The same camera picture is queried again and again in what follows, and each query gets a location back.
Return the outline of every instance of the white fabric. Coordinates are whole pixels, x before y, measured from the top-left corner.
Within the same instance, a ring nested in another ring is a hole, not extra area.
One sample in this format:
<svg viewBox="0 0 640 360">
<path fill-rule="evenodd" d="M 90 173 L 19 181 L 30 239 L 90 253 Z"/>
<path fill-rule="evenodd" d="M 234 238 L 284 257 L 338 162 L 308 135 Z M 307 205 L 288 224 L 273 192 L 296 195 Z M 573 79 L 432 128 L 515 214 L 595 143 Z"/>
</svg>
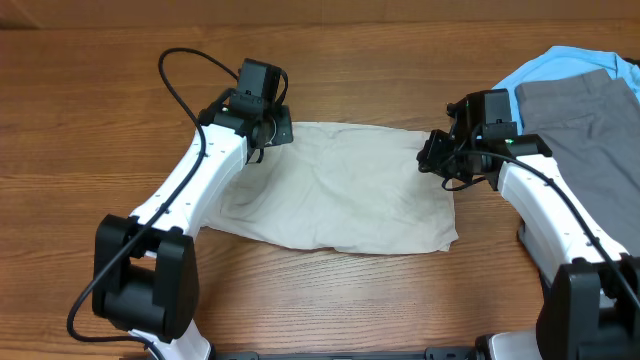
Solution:
<svg viewBox="0 0 640 360">
<path fill-rule="evenodd" d="M 232 180 L 207 226 L 368 254 L 447 251 L 458 238 L 452 194 L 418 172 L 426 133 L 340 123 L 295 123 L 293 133 L 292 144 L 267 148 Z"/>
</svg>

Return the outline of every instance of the blue fabric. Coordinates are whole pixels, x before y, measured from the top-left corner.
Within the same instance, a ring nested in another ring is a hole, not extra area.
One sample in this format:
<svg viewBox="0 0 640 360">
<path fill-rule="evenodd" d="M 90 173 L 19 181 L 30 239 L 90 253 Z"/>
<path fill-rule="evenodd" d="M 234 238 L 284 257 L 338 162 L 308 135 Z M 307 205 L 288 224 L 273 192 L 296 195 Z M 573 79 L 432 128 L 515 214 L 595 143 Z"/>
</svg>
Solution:
<svg viewBox="0 0 640 360">
<path fill-rule="evenodd" d="M 522 65 L 494 89 L 507 89 L 511 102 L 511 117 L 518 124 L 518 134 L 524 126 L 518 109 L 515 89 L 531 81 L 560 80 L 598 69 L 605 69 L 612 79 L 623 78 L 640 101 L 640 68 L 622 60 L 613 52 L 584 50 L 568 46 L 554 46 L 543 55 Z"/>
</svg>

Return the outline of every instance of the gray towel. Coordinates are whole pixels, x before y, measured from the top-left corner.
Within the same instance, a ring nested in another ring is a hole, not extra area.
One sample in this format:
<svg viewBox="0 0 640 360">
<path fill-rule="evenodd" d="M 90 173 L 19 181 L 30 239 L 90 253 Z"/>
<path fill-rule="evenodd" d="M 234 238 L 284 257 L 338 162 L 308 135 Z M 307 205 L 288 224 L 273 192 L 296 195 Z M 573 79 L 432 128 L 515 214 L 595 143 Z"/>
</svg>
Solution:
<svg viewBox="0 0 640 360">
<path fill-rule="evenodd" d="M 539 134 L 589 214 L 640 256 L 640 104 L 605 70 L 516 88 L 525 134 Z"/>
</svg>

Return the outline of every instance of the wooden table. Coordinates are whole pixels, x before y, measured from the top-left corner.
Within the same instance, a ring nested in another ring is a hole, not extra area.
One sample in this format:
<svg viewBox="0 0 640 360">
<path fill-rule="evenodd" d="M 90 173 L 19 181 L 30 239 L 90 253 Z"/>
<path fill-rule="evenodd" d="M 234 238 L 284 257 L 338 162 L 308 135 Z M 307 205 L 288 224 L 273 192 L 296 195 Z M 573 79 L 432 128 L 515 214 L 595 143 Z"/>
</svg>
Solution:
<svg viewBox="0 0 640 360">
<path fill-rule="evenodd" d="M 446 102 L 490 88 L 554 44 L 640 57 L 640 23 L 484 22 L 0 33 L 0 358 L 113 359 L 131 344 L 66 334 L 92 277 L 93 236 L 126 216 L 184 154 L 192 125 L 157 73 L 189 46 L 236 68 L 283 67 L 294 120 L 447 128 Z M 232 85 L 195 56 L 167 72 L 198 111 Z M 202 333 L 220 351 L 420 350 L 534 325 L 537 272 L 518 214 L 486 185 L 455 194 L 449 252 L 293 251 L 203 229 Z M 87 335 L 117 334 L 85 306 Z"/>
</svg>

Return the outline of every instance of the black and white robotic arm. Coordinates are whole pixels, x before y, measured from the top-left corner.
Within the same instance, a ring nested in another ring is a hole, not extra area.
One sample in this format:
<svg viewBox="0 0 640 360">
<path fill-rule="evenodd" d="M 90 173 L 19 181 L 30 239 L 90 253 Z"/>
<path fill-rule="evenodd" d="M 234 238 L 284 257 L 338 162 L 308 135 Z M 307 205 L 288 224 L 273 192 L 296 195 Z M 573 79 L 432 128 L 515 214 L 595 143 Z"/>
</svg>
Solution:
<svg viewBox="0 0 640 360">
<path fill-rule="evenodd" d="M 293 141 L 289 110 L 282 105 L 284 96 L 275 98 L 281 76 L 286 84 L 286 73 L 281 69 L 246 60 L 237 88 L 225 91 L 200 113 L 198 122 L 204 137 L 196 132 L 187 153 L 162 186 L 128 218 L 108 215 L 98 228 L 94 276 L 152 222 L 127 256 L 97 282 L 92 299 L 95 314 L 147 345 L 152 358 L 261 357 L 255 353 L 216 354 L 200 335 L 193 322 L 199 293 L 193 244 L 200 227 L 206 225 L 206 215 L 216 211 L 216 200 L 247 166 L 253 152 L 261 152 L 259 162 L 265 147 Z M 434 130 L 418 154 L 418 162 L 421 172 L 442 176 L 443 187 L 451 178 L 469 186 L 479 182 L 477 176 L 481 175 L 520 213 L 525 223 L 520 239 L 545 282 L 552 284 L 536 329 L 482 336 L 469 348 L 397 354 L 269 355 L 269 359 L 595 360 L 616 358 L 611 354 L 629 356 L 619 357 L 625 359 L 638 355 L 640 316 L 616 276 L 622 272 L 637 294 L 640 263 L 626 255 L 624 247 L 589 216 L 562 180 L 544 142 L 535 135 L 517 136 L 508 101 L 506 91 L 485 91 L 450 104 L 447 110 L 455 119 L 452 129 L 449 133 Z M 197 171 L 158 217 L 159 209 L 193 170 L 203 149 Z M 523 166 L 543 173 L 553 184 Z M 575 206 L 586 227 L 596 233 L 597 246 L 558 189 Z M 603 251 L 615 262 L 616 270 L 603 259 Z M 155 271 L 131 265 L 130 257 L 143 256 L 156 258 Z"/>
</svg>

